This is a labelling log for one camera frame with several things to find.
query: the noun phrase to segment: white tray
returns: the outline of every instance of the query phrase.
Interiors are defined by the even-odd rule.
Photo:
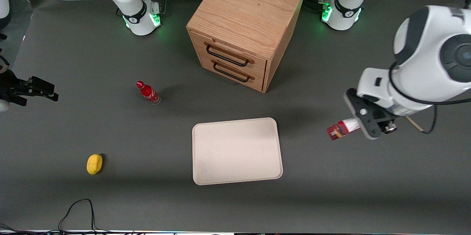
[[[193,127],[193,181],[214,185],[278,179],[283,174],[273,118]]]

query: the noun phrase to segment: coca-cola bottle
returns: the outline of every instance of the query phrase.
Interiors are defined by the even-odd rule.
[[[144,96],[151,104],[160,103],[160,96],[152,89],[151,86],[144,84],[141,81],[136,82],[136,86],[141,90]]]

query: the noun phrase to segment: drawer handle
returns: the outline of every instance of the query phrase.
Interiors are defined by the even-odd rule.
[[[232,60],[232,59],[230,59],[230,58],[227,58],[227,57],[225,57],[225,56],[221,56],[220,54],[216,54],[216,53],[210,51],[210,50],[209,50],[210,48],[211,48],[211,45],[208,44],[208,45],[206,46],[206,52],[207,52],[208,54],[213,55],[213,56],[215,56],[215,57],[218,57],[218,58],[220,58],[220,59],[224,59],[225,61],[231,62],[232,64],[236,64],[236,65],[239,66],[239,67],[245,67],[245,66],[247,66],[247,63],[249,63],[249,60],[248,60],[248,59],[245,61],[244,64],[239,63],[239,62],[234,61],[234,60]]]
[[[225,71],[223,71],[223,70],[220,70],[220,69],[216,68],[216,66],[217,66],[217,62],[215,62],[214,65],[212,66],[215,71],[220,72],[220,73],[222,73],[222,74],[224,74],[224,75],[227,75],[227,76],[229,76],[229,77],[231,77],[231,78],[237,79],[238,81],[247,82],[247,81],[250,80],[250,77],[249,77],[249,76],[247,76],[247,79],[241,79],[241,78],[239,78],[239,77],[237,77],[237,76],[234,76],[234,75],[232,75],[232,74],[229,74],[229,73],[227,73],[227,72],[225,72]]]

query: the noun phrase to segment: wood grain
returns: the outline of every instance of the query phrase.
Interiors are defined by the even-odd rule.
[[[265,93],[293,35],[302,0],[203,0],[187,24],[198,59],[205,69],[214,62],[240,82]],[[238,66],[207,53],[210,51],[239,63]]]
[[[203,0],[187,27],[271,60],[301,0]]]
[[[273,55],[273,59],[271,63],[269,63],[266,66],[266,74],[265,74],[265,81],[263,85],[263,92],[266,92],[268,89],[268,86],[271,83],[271,80],[273,79],[273,76],[275,74],[276,69],[278,68],[278,65],[281,62],[281,58],[284,55],[284,52],[286,51],[286,48],[288,47],[288,44],[291,40],[291,36],[293,36],[294,28],[296,27],[296,21],[298,21],[298,15],[299,11],[301,10],[301,5],[302,5],[302,0],[299,2],[298,8],[296,12],[293,14],[293,17],[291,19],[291,22],[284,32],[284,36],[281,38],[281,42],[278,45],[278,48],[276,49],[275,54]]]

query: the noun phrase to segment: red and white can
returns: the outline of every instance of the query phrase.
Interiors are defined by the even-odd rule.
[[[329,134],[331,140],[342,138],[353,131],[360,129],[360,123],[355,118],[349,118],[342,121],[339,121],[327,128],[327,133]]]

